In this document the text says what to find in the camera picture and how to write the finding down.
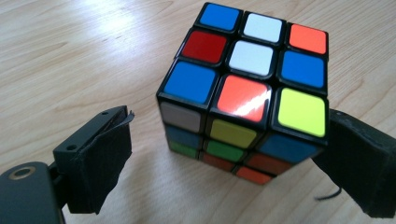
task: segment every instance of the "wood grain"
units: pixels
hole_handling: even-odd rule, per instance
[[[214,1],[330,34],[329,100],[396,137],[396,2]],[[204,1],[0,2],[0,173],[98,112],[136,113],[133,156],[101,213],[68,223],[395,223],[371,219],[306,161],[264,187],[171,153],[155,91]]]

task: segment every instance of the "white square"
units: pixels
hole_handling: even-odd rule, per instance
[[[274,50],[258,44],[239,40],[233,48],[229,66],[243,72],[268,76]]]
[[[244,34],[276,43],[279,41],[281,29],[281,20],[250,13],[247,17]]]

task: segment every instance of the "orange square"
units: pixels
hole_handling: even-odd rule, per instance
[[[263,83],[230,75],[226,77],[218,101],[220,111],[260,122],[265,102],[271,99],[271,91]]]
[[[319,54],[327,51],[326,33],[306,26],[293,24],[290,30],[290,44],[295,48]]]

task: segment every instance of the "dark red square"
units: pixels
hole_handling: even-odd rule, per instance
[[[227,38],[202,31],[192,31],[181,54],[207,63],[219,63]]]

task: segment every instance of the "cube side face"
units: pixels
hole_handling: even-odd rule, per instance
[[[169,148],[265,184],[327,146],[329,36],[205,3],[157,92]]]

